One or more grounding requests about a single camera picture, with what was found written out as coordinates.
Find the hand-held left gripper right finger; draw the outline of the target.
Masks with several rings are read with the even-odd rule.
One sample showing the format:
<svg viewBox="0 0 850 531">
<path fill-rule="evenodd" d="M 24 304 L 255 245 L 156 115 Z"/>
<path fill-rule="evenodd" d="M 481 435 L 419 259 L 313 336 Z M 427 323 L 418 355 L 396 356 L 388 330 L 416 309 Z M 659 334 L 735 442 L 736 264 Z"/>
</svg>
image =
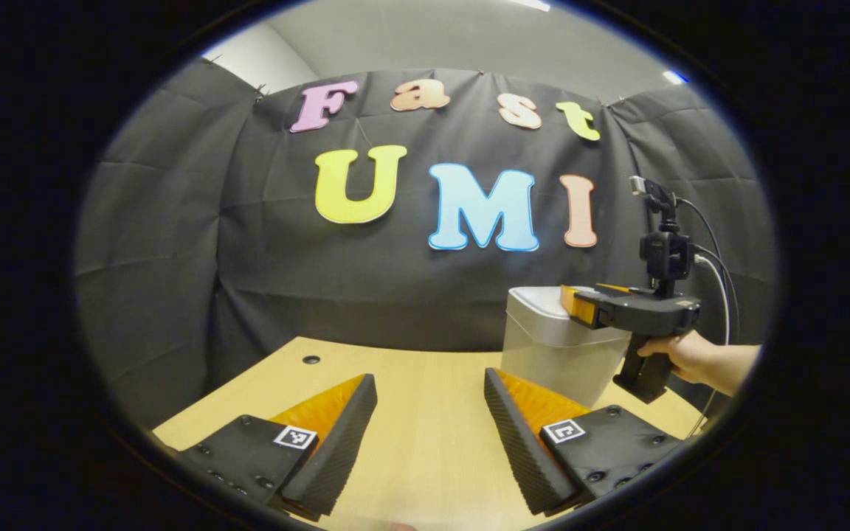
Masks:
<svg viewBox="0 0 850 531">
<path fill-rule="evenodd" d="M 483 373 L 483 397 L 534 515 L 620 490 L 683 443 L 622 406 L 590 409 L 498 367 Z"/>
</svg>

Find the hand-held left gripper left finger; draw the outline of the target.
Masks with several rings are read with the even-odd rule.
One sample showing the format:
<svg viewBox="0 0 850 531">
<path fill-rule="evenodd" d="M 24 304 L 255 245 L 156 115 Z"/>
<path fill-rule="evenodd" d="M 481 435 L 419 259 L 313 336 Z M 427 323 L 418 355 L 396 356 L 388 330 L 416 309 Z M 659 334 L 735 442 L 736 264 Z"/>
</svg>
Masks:
<svg viewBox="0 0 850 531">
<path fill-rule="evenodd" d="M 221 392 L 163 421 L 156 436 L 192 480 L 253 520 L 333 514 L 378 403 L 359 374 L 281 407 Z"/>
</svg>

